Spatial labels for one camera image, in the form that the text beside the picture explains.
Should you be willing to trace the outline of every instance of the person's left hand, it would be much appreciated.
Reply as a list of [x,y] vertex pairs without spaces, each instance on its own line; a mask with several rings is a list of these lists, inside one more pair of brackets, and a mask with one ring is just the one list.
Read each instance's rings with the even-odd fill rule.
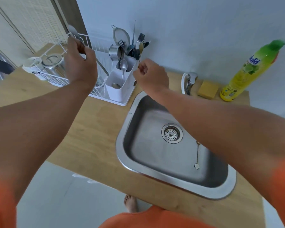
[[[86,60],[79,53],[86,55]],[[66,77],[70,83],[83,81],[92,90],[97,81],[97,64],[95,51],[77,39],[69,37],[65,56]]]

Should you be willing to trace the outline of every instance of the sponge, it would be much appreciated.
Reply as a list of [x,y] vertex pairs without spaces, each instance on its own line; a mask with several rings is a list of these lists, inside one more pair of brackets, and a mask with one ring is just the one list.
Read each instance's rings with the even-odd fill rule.
[[206,98],[213,99],[218,91],[219,85],[210,81],[203,81],[203,84],[198,90],[198,95]]

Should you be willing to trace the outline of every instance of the sink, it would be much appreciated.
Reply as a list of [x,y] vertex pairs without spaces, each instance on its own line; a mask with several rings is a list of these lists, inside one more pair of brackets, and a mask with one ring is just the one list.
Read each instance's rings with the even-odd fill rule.
[[145,92],[133,102],[118,134],[116,153],[132,171],[209,199],[226,197],[236,184],[235,169],[198,145],[168,110]]

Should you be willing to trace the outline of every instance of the person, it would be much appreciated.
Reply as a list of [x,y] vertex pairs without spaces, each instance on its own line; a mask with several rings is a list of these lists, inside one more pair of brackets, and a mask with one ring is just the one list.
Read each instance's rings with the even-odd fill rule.
[[[68,39],[67,47],[69,85],[0,107],[0,227],[16,226],[17,203],[39,167],[67,134],[96,83],[95,52],[73,38]],[[86,54],[86,60],[79,53]],[[165,69],[149,59],[142,61],[133,75],[142,89],[165,106],[195,139],[244,176],[277,209],[285,225],[285,119],[253,107],[174,92],[169,89]],[[101,228],[209,227],[156,206],[135,213],[135,198],[130,195],[124,203],[130,213],[109,218]]]

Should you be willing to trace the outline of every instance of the green bottle cap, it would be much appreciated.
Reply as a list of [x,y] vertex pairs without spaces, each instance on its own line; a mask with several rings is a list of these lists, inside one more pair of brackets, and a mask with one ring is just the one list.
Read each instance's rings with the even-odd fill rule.
[[273,40],[268,47],[271,50],[279,51],[283,46],[285,45],[285,42],[282,40]]

